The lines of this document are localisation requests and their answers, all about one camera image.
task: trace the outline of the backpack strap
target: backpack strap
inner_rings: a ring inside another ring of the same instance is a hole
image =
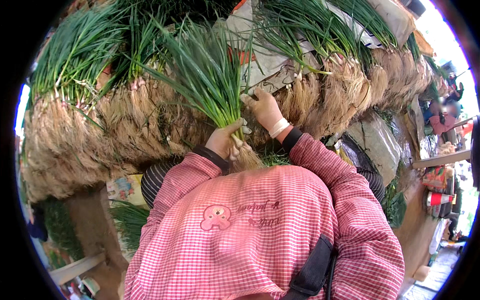
[[[281,300],[306,300],[317,295],[327,279],[326,295],[330,298],[331,281],[337,252],[328,238],[321,234],[300,272],[290,281],[290,289]]]

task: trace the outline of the wooden plank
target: wooden plank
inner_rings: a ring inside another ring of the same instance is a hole
[[[455,124],[453,125],[453,128],[458,127],[458,126],[465,125],[465,124],[468,123],[468,121],[470,121],[470,120],[472,120],[472,119],[473,119],[473,117],[471,117],[471,118],[469,118],[469,119],[466,119],[466,120],[463,120],[463,121],[460,121],[460,122],[457,122],[457,123],[455,123]]]
[[[85,273],[104,260],[105,254],[103,253],[100,253],[96,256],[85,257],[79,261],[61,267],[60,269],[51,271],[50,277],[52,277],[53,281],[57,285],[62,285],[65,282]]]
[[[440,166],[445,164],[454,163],[464,159],[470,159],[471,150],[461,150],[455,153],[443,155],[443,156],[435,156],[427,159],[422,159],[419,161],[415,161],[412,163],[412,168],[419,169],[419,168],[426,168],[426,167],[434,167]]]

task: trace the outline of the striped shirt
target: striped shirt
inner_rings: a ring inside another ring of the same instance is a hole
[[[295,166],[220,176],[187,154],[156,195],[125,300],[279,299],[322,233],[339,252],[334,299],[395,299],[402,251],[366,179],[306,133],[290,159]]]

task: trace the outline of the dirt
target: dirt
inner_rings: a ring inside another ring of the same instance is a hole
[[[413,275],[417,269],[422,265],[427,265],[430,259],[428,247],[438,220],[426,214],[425,208],[422,206],[425,186],[420,181],[419,171],[411,168],[411,162],[414,160],[411,157],[419,155],[419,151],[413,149],[417,142],[412,140],[403,116],[394,116],[393,120],[399,131],[399,134],[396,134],[396,140],[402,149],[401,159],[405,164],[398,179],[397,190],[403,191],[407,203],[402,226],[393,229],[402,246],[405,261],[405,275],[399,292],[401,295],[413,285],[415,281]]]
[[[415,173],[415,170],[407,170],[405,172],[404,181],[409,181],[408,187],[404,190],[407,211],[405,212],[402,226],[393,229],[402,246],[405,261],[405,276],[400,288],[400,294],[413,284],[413,275],[417,269],[422,265],[427,265],[430,259],[428,247],[438,223],[438,220],[425,213],[425,209],[422,206],[425,186],[418,177],[414,176]]]
[[[128,263],[121,255],[112,220],[106,214],[108,196],[105,185],[87,192],[77,192],[65,201],[75,232],[84,249],[85,256],[104,252],[106,261],[86,272],[99,285],[97,300],[118,300],[121,273]]]

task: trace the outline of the work glove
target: work glove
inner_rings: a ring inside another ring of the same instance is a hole
[[[251,149],[246,142],[241,141],[234,135],[238,129],[243,127],[244,123],[245,120],[239,118],[225,128],[215,129],[212,135],[208,138],[205,147],[212,150],[223,159],[227,159],[228,157],[231,161],[237,160],[238,155],[240,155],[240,147]]]
[[[260,125],[267,129],[267,131],[271,131],[273,126],[283,118],[278,104],[270,93],[267,93],[259,87],[255,89],[254,94],[258,100],[253,99],[247,94],[241,95],[240,98],[246,107],[253,112]]]

